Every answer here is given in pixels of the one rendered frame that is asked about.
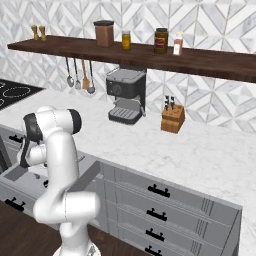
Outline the dark wooden wall shelf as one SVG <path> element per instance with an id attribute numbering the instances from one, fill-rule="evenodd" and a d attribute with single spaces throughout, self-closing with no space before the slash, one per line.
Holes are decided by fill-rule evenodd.
<path id="1" fill-rule="evenodd" d="M 98 62 L 125 64 L 234 81 L 256 83 L 256 55 L 183 48 L 180 56 L 169 47 L 155 54 L 153 46 L 136 44 L 123 50 L 120 42 L 99 47 L 94 39 L 48 35 L 47 40 L 29 39 L 10 43 L 10 50 L 41 53 Z"/>

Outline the wooden knife block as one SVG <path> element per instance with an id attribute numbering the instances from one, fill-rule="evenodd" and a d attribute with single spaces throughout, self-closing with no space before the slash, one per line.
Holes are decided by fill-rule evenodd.
<path id="1" fill-rule="evenodd" d="M 169 106 L 162 111 L 161 129 L 177 134 L 185 121 L 185 110 L 182 105 Z"/>

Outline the open grey drawer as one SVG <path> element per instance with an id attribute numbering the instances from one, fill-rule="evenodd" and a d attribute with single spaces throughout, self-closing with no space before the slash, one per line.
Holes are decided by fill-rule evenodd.
<path id="1" fill-rule="evenodd" d="M 82 156 L 79 160 L 79 179 L 69 189 L 69 192 L 89 191 L 99 193 L 102 181 L 100 163 L 90 160 L 89 156 Z M 0 175 L 0 199 L 12 199 L 24 206 L 24 213 L 33 216 L 33 206 L 36 200 L 46 191 L 48 178 L 39 176 L 15 164 Z"/>

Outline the brown canister with black lid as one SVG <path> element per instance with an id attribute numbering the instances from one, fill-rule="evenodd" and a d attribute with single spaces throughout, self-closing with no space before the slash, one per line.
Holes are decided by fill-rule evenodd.
<path id="1" fill-rule="evenodd" d="M 114 44 L 114 22 L 99 20 L 94 22 L 96 41 L 100 47 L 110 47 Z"/>

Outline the black hob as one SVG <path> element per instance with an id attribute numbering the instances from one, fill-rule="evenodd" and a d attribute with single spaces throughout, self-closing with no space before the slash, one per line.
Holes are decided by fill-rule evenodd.
<path id="1" fill-rule="evenodd" d="M 0 79 L 0 111 L 40 91 L 41 87 Z"/>

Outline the hanging metal ladle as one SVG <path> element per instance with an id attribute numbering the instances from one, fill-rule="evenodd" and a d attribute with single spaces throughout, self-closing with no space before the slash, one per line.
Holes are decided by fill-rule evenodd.
<path id="1" fill-rule="evenodd" d="M 95 85 L 94 85 L 94 78 L 93 78 L 93 69 L 92 69 L 92 61 L 89 60 L 89 67 L 90 67 L 90 76 L 91 76 L 91 83 L 92 85 L 88 88 L 88 93 L 93 94 L 95 93 Z"/>

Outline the yellow glass jar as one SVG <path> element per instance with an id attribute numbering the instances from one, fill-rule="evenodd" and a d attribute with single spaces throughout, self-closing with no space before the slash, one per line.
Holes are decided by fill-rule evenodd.
<path id="1" fill-rule="evenodd" d="M 122 49 L 129 50 L 131 48 L 131 35 L 129 31 L 122 32 Z"/>

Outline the white spice bottle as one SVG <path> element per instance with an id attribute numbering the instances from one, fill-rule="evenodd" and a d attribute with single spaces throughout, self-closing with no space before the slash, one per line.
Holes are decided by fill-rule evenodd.
<path id="1" fill-rule="evenodd" d="M 177 32 L 174 40 L 173 54 L 180 56 L 182 54 L 183 47 L 183 33 Z"/>

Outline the black grey coffee machine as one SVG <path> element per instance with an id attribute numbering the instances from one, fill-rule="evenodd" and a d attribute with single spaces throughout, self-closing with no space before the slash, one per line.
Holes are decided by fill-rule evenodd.
<path id="1" fill-rule="evenodd" d="M 118 123 L 134 125 L 146 116 L 146 71 L 118 68 L 106 76 L 107 94 L 115 97 L 108 118 Z"/>

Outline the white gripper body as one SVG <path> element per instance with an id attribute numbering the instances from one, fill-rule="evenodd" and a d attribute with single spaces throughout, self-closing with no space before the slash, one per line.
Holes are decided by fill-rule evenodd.
<path id="1" fill-rule="evenodd" d="M 36 165 L 28 168 L 28 171 L 39 176 L 47 177 L 47 168 L 44 165 Z"/>

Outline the hanging wooden spatula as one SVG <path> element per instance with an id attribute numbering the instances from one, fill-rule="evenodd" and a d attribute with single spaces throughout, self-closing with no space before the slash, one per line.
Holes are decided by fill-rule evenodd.
<path id="1" fill-rule="evenodd" d="M 88 90 L 89 89 L 89 79 L 87 78 L 86 75 L 86 68 L 85 68 L 85 61 L 82 59 L 82 69 L 83 69 L 83 89 Z"/>

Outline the dark jar with red label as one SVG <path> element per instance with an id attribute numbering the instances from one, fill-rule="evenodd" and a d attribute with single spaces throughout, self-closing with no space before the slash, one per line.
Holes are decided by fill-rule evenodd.
<path id="1" fill-rule="evenodd" d="M 168 48 L 168 30 L 166 28 L 157 28 L 154 36 L 154 52 L 156 54 L 165 54 Z"/>

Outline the grey drawer front beside hob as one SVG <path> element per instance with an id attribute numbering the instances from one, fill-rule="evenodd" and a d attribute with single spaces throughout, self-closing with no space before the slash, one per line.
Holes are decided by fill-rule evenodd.
<path id="1" fill-rule="evenodd" d="M 2 137 L 5 149 L 12 164 L 17 162 L 17 153 L 22 143 L 18 143 L 9 139 L 9 136 L 17 135 L 18 138 L 23 137 L 23 134 L 17 130 L 10 130 L 0 127 L 0 136 Z"/>

